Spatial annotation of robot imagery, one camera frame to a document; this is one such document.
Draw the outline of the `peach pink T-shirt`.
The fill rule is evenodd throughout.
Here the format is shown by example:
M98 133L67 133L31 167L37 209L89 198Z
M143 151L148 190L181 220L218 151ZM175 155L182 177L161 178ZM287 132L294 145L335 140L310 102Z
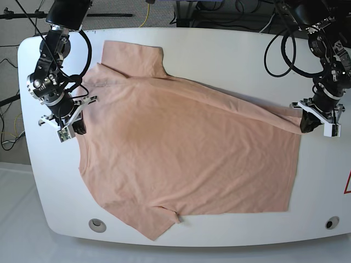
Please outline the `peach pink T-shirt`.
M302 113L168 75L163 51L106 41L83 84L80 175L107 212L156 240L181 216L288 210Z

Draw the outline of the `black tripod stand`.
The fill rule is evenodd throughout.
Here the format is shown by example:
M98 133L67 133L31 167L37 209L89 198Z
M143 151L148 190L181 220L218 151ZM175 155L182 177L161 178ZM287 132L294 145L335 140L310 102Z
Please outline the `black tripod stand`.
M32 22L29 22L25 13L18 6L7 6L11 12L15 15L22 15L22 18L12 19L1 19L1 45L17 45L26 38L33 37L37 34L33 24L36 24L42 33L49 30L49 25L45 22L44 18L35 19L32 18ZM102 24L108 20L113 22L120 22L126 20L132 21L134 15L130 12L119 12L119 11L96 11L90 8L88 11L88 17L84 20L83 28L85 29L98 29Z

